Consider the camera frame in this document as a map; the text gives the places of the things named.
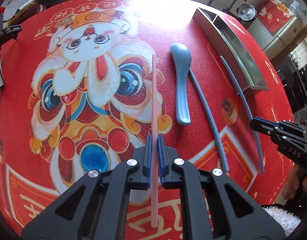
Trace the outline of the right hand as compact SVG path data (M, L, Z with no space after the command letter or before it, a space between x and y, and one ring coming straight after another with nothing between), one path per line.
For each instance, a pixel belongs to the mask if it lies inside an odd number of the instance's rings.
M298 172L300 168L298 165L294 164L289 171L289 174L284 183L284 187L282 189L282 196L284 199L292 199L296 195L297 189L302 185L302 189L305 193L307 193L307 176L303 179L302 183L300 182Z

